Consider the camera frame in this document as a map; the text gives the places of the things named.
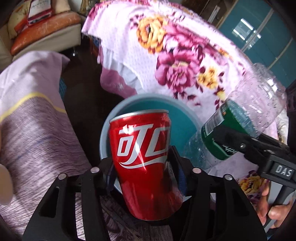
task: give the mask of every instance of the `bottle label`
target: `bottle label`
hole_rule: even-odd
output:
[[[227,102],[224,102],[215,112],[215,114],[212,115],[212,117],[202,126],[202,140],[207,149],[219,160],[225,160],[235,154],[237,151],[226,145],[220,145],[215,142],[212,132],[216,126],[221,124],[245,134],[246,131],[241,127],[239,122],[230,111]]]

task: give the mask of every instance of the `clear plastic bottle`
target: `clear plastic bottle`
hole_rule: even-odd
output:
[[[229,158],[237,151],[217,144],[211,133],[223,124],[257,138],[286,105],[285,88],[262,64],[254,64],[214,115],[186,145],[183,156],[204,170]]]

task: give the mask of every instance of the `orange seat cushion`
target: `orange seat cushion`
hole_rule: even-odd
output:
[[[15,39],[10,53],[16,55],[30,44],[71,25],[80,23],[80,16],[75,12],[63,12],[36,23],[21,32]]]

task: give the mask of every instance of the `dark floor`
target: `dark floor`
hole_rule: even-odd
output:
[[[100,161],[99,139],[104,121],[123,98],[101,88],[102,67],[91,54],[87,38],[82,39],[75,52],[75,57],[72,49],[62,52],[71,60],[62,73],[67,85],[64,104],[78,140],[94,166]]]

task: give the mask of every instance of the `red can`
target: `red can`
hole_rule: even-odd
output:
[[[110,146],[122,194],[132,215],[154,221],[171,216],[183,197],[167,161],[167,110],[143,110],[110,120]]]

